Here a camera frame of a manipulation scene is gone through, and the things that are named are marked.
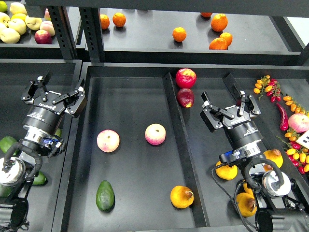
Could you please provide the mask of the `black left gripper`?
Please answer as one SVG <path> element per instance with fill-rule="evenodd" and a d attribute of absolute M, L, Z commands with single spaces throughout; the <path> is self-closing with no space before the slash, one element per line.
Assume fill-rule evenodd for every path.
<path fill-rule="evenodd" d="M 45 74 L 37 77 L 36 80 L 29 80 L 21 95 L 23 102 L 32 103 L 23 121 L 23 127 L 27 130 L 36 129 L 45 134 L 54 134 L 64 114 L 77 118 L 86 106 L 84 79 L 80 79 L 71 92 L 59 95 L 52 91 L 47 92 L 46 85 L 51 77 L 52 73 L 47 69 Z M 34 99 L 37 90 L 40 96 Z"/>

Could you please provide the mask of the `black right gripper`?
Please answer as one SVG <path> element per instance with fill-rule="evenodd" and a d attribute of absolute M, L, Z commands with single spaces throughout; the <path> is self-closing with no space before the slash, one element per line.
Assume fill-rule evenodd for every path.
<path fill-rule="evenodd" d="M 222 128 L 233 148 L 241 148 L 250 143 L 258 143 L 262 135 L 253 121 L 261 111 L 252 96 L 246 96 L 240 85 L 232 85 L 232 95 L 236 105 L 220 108 L 212 104 L 204 91 L 201 97 L 204 101 L 201 118 L 211 132 Z"/>

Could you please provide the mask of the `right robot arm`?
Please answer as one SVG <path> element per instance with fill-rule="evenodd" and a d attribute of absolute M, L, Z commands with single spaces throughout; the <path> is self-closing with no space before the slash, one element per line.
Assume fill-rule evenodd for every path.
<path fill-rule="evenodd" d="M 203 92 L 200 116 L 211 132 L 224 129 L 231 144 L 232 150 L 219 156 L 219 166 L 236 166 L 244 178 L 237 188 L 247 184 L 253 191 L 255 224 L 241 215 L 245 228 L 250 232 L 307 232 L 308 201 L 296 181 L 267 159 L 258 146 L 263 137 L 253 118 L 261 112 L 254 97 L 247 95 L 236 83 L 228 89 L 236 100 L 235 105 L 217 107 Z"/>

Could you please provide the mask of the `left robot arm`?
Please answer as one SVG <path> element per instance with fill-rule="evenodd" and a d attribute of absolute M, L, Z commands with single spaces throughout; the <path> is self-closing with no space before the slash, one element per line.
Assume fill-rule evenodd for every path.
<path fill-rule="evenodd" d="M 79 79 L 68 93 L 47 89 L 51 72 L 30 80 L 21 100 L 31 107 L 23 121 L 24 138 L 13 143 L 0 160 L 0 184 L 10 192 L 0 198 L 0 230 L 27 230 L 28 193 L 43 162 L 66 150 L 63 138 L 56 135 L 64 114 L 78 117 L 86 106 L 85 80 Z"/>

